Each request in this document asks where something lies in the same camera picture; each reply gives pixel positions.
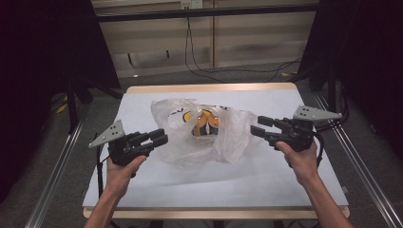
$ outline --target black curtain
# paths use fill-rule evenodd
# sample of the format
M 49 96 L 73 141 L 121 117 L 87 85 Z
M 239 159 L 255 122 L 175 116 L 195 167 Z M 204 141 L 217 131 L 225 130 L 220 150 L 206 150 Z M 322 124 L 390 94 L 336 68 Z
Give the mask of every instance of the black curtain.
M 77 19 L 94 15 L 89 0 L 0 2 L 0 201 L 29 164 L 50 99 L 70 77 L 120 86 L 99 24 Z
M 329 67 L 380 134 L 403 159 L 403 2 L 321 0 L 331 6 L 314 20 L 298 73 L 316 63 L 307 77 L 321 90 Z

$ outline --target white tabletop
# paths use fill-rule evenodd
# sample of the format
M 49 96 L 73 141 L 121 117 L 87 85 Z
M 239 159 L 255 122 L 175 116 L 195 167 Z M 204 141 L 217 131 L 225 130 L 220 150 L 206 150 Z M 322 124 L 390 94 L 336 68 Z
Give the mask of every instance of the white tabletop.
M 298 91 L 292 87 L 225 90 L 152 93 L 140 90 L 137 93 L 126 93 L 116 119 L 122 120 L 126 134 L 155 130 L 158 126 L 151 115 L 150 105 L 153 101 L 167 98 L 197 99 L 200 104 L 229 106 L 277 119 L 291 119 L 297 107 L 303 105 Z M 297 183 L 282 153 L 275 151 L 268 142 L 262 141 L 255 151 L 245 153 L 236 163 L 211 161 L 195 170 L 167 164 L 161 161 L 159 153 L 159 148 L 151 152 L 136 178 L 130 182 L 118 209 L 244 210 L 311 207 L 308 196 Z M 326 153 L 323 154 L 319 174 L 336 204 L 347 206 L 348 202 Z M 86 209 L 94 207 L 98 200 L 96 175 L 94 170 L 83 202 Z

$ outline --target plastic bag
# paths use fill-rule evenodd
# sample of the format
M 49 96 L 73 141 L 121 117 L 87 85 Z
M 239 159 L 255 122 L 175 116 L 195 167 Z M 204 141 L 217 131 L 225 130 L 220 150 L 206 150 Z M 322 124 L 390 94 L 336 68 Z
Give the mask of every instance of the plastic bag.
M 180 167 L 209 161 L 233 163 L 247 147 L 261 142 L 250 134 L 250 125 L 258 120 L 250 111 L 178 98 L 153 102 L 151 112 L 169 139 L 158 148 L 159 155 L 164 162 Z

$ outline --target cable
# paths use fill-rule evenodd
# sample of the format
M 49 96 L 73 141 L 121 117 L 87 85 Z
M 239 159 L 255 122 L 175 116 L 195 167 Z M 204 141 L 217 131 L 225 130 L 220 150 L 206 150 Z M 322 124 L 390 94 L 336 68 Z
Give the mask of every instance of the cable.
M 196 59 L 195 59 L 194 46 L 193 46 L 193 36 L 192 36 L 192 29 L 191 29 L 191 27 L 190 27 L 189 18 L 187 18 L 186 47 L 185 47 L 185 51 L 184 51 L 184 58 L 185 58 L 186 67 L 187 67 L 192 73 L 194 73 L 194 74 L 196 74 L 196 75 L 198 75 L 198 76 L 207 77 L 207 78 L 213 79 L 213 80 L 218 81 L 218 82 L 221 82 L 221 83 L 225 83 L 225 82 L 223 82 L 223 81 L 221 81 L 221 80 L 219 80 L 219 79 L 216 79 L 216 78 L 207 76 L 207 75 L 202 75 L 202 74 L 196 73 L 195 71 L 193 71 L 193 70 L 189 67 L 189 65 L 188 65 L 188 63 L 187 63 L 187 47 L 188 47 L 187 40 L 188 40 L 189 36 L 190 36 L 190 44 L 191 44 L 191 52 L 192 52 L 193 62 L 194 62 L 194 64 L 195 64 L 196 68 L 197 68 L 198 70 L 204 72 L 204 73 L 220 73 L 220 72 L 271 73 L 271 72 L 276 72 L 270 79 L 268 79 L 267 81 L 265 81 L 265 83 L 268 83 L 268 82 L 272 81 L 272 80 L 277 76 L 277 74 L 278 74 L 278 72 L 279 72 L 280 70 L 285 69 L 285 68 L 291 66 L 292 64 L 299 63 L 299 60 L 301 59 L 301 58 L 297 58 L 296 60 L 294 60 L 294 61 L 292 61 L 292 62 L 284 63 L 284 64 L 280 65 L 279 67 L 277 67 L 276 69 L 271 69 L 271 70 L 254 70 L 254 69 L 219 69 L 219 70 L 205 70 L 205 69 L 202 69 L 202 68 L 199 67 L 199 65 L 197 64 Z
M 313 132 L 313 135 L 317 138 L 319 141 L 319 154 L 317 155 L 317 167 L 319 167 L 320 162 L 322 161 L 322 155 L 323 155 L 323 149 L 325 147 L 325 141 L 323 140 L 323 137 L 319 135 L 317 132 Z
M 94 140 L 97 139 L 98 136 L 98 132 L 95 133 L 95 137 Z M 106 159 L 104 159 L 103 161 L 100 161 L 101 159 L 101 146 L 98 145 L 97 146 L 97 176 L 98 176 L 98 195 L 100 198 L 101 195 L 104 193 L 104 179 L 103 179 L 103 173 L 102 173 L 102 168 L 104 165 L 104 161 Z M 120 226 L 118 224 L 116 224 L 114 221 L 110 221 L 109 225 L 114 227 L 114 228 L 120 228 Z
M 106 161 L 107 159 L 109 159 L 109 157 L 110 157 L 110 156 L 108 155 L 104 160 L 101 161 L 101 163 L 104 163 L 104 161 Z

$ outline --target wooden table edge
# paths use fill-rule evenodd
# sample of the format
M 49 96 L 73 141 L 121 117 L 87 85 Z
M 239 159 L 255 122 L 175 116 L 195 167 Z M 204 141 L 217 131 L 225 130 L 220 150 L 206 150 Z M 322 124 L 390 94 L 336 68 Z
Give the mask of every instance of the wooden table edge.
M 132 86 L 126 93 L 192 92 L 192 91 L 243 91 L 297 89 L 292 83 L 266 84 L 204 84 L 204 85 L 140 85 Z
M 339 206 L 347 218 L 348 206 Z M 84 208 L 86 218 L 92 209 Z M 317 219 L 317 214 L 310 208 L 295 209 L 257 209 L 257 210 L 116 210 L 115 219 Z

